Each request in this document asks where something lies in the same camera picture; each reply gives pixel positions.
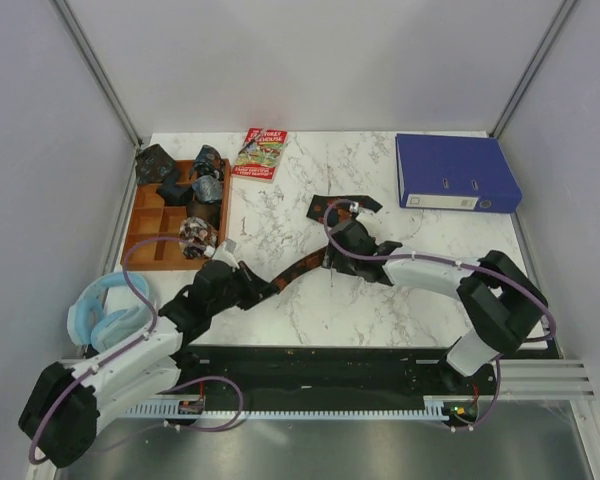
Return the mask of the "black tie orange flowers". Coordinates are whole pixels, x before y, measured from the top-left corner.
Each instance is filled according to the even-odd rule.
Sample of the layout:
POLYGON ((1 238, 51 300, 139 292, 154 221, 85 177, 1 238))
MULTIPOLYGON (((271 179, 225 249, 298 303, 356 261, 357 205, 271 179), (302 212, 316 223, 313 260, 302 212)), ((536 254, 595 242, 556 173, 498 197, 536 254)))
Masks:
MULTIPOLYGON (((370 210, 373 213, 378 213, 383 208, 382 204, 368 195, 346 195, 344 198, 357 203, 360 208, 370 210)), ((327 208, 334 202, 343 200, 344 198, 338 196, 314 195, 310 202, 306 217, 323 224, 327 208)), ((327 216, 327 225, 329 227, 334 227, 342 221, 355 218, 357 213, 352 212, 351 209, 351 204, 336 205, 327 216)), ((281 292, 301 275, 321 268, 326 252, 327 247, 323 247, 306 255, 277 275, 271 281, 271 284, 276 288, 277 292, 281 292)))

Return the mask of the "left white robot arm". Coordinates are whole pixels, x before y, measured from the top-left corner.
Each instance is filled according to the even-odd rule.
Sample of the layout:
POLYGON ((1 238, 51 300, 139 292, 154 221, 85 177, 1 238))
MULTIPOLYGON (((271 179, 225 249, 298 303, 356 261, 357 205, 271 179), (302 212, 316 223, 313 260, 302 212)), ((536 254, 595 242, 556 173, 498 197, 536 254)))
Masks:
POLYGON ((133 404, 171 388, 191 392, 200 371, 177 359, 180 352, 209 330, 215 315, 233 307, 248 310, 282 288, 244 262, 232 266, 210 260, 191 284, 154 312, 148 325, 116 347, 73 366, 48 365, 18 420, 31 441, 30 462, 69 466, 133 404))

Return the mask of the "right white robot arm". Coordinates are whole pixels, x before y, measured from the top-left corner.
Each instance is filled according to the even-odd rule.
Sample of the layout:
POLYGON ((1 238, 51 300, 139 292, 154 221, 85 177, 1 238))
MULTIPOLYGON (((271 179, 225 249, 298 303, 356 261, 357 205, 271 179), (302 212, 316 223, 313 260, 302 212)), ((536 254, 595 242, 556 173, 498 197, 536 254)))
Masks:
POLYGON ((371 283, 430 291, 458 301, 471 329, 439 362, 438 381, 463 392, 486 363, 515 353, 547 315, 541 291, 503 252, 473 260, 409 251, 399 242, 375 242, 363 223, 349 219, 328 230, 325 266, 371 283))

